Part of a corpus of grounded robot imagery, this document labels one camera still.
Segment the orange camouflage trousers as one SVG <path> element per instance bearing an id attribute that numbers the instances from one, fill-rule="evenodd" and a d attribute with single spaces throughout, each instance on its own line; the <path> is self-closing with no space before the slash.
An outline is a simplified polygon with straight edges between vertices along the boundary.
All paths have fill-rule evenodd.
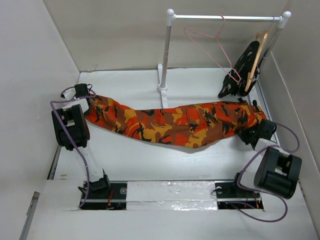
<path id="1" fill-rule="evenodd" d="M 232 137 L 240 130 L 260 124 L 267 117 L 260 106 L 246 101 L 137 110 L 98 95 L 91 100 L 85 118 L 100 128 L 125 137 L 196 149 Z"/>

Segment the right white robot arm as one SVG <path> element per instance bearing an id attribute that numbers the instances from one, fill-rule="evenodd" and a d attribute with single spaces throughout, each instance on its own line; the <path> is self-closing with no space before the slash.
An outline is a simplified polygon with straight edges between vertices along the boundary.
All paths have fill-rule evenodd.
<path id="1" fill-rule="evenodd" d="M 271 141 L 278 126 L 293 134 L 297 141 L 295 150 L 284 150 L 280 145 Z M 294 155 L 300 148 L 298 136 L 285 125 L 267 119 L 263 119 L 252 127 L 238 130 L 236 134 L 246 145 L 251 145 L 256 154 L 243 170 L 236 174 L 234 182 L 231 184 L 232 193 L 237 197 L 243 197 L 249 191 L 257 191 L 283 199 L 292 198 L 296 191 L 302 166 L 302 159 Z M 262 156 L 262 160 L 253 178 L 255 186 L 253 189 L 241 178 L 258 156 Z"/>

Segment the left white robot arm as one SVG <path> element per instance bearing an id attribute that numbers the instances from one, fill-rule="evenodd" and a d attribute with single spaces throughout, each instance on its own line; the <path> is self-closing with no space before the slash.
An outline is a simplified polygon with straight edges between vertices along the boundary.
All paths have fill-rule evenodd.
<path id="1" fill-rule="evenodd" d="M 91 99 L 96 94 L 91 84 L 80 83 L 62 91 L 61 101 L 51 101 L 51 117 L 56 141 L 59 146 L 74 154 L 82 168 L 86 181 L 78 189 L 84 199 L 107 198 L 112 187 L 110 180 L 97 161 L 89 146 L 90 131 L 85 114 L 91 108 Z"/>

